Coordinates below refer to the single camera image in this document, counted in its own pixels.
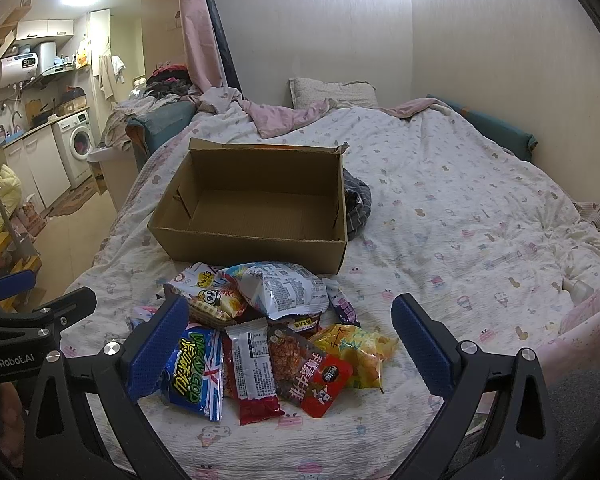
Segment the tiled floor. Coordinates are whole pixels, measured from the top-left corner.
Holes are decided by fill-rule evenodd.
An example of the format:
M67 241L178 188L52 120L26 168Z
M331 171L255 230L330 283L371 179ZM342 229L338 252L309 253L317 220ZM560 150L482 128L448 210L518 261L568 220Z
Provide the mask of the tiled floor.
M71 215L49 218L34 243L42 267L29 303L42 304L62 296L91 267L115 218L116 210L108 191L103 195L96 193Z

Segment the bedsheet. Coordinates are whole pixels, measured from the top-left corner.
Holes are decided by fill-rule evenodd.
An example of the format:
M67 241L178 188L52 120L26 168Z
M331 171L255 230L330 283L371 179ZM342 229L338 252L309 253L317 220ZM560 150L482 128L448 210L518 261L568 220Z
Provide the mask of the bedsheet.
M600 287L597 229L581 221L541 170L508 155L448 108L433 105L410 121L365 108L332 110L286 136L262 140L232 104L224 114L196 115L145 165L94 266L70 287L91 287L98 307L63 332L65 354L94 353L125 337L128 311L157 305L162 284L184 266L168 258L146 225L193 136L350 145L344 166L369 184L374 206L336 278L370 330L393 334L392 299L410 292L458 339L514 353L558 335L573 308L561 287L564 276ZM442 404L398 347L384 366L384 394L345 390L322 419L283 402L285 416L240 427L232 400L220 424L157 395L139 403L195 479L387 478ZM125 463L100 403L90 402L112 457Z

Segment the metal screw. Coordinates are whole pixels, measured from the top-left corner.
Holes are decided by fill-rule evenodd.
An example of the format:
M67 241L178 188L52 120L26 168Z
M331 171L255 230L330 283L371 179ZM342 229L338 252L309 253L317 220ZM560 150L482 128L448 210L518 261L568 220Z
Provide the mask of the metal screw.
M46 360L50 363L55 363L60 358L60 352L58 350L52 350L46 355Z
M523 348L522 357L527 361L533 361L536 358L536 353L531 348Z
M107 355L115 355L120 352L120 343L111 341L104 345L104 353Z
M475 354L478 351L478 345L472 341L462 341L460 343L460 349L465 354Z

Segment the rug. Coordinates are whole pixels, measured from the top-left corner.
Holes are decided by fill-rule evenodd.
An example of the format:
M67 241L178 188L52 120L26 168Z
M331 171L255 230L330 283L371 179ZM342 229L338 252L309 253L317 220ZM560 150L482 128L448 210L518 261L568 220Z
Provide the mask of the rug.
M90 176L77 188L65 191L51 206L48 216L65 216L75 213L96 194L97 190L96 181L93 176Z

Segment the open cardboard box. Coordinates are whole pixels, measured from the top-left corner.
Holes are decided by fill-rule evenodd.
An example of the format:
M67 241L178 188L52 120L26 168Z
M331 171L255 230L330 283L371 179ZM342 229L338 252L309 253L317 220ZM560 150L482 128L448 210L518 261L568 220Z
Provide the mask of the open cardboard box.
M149 220L173 260L337 274L347 245L341 147L191 139Z

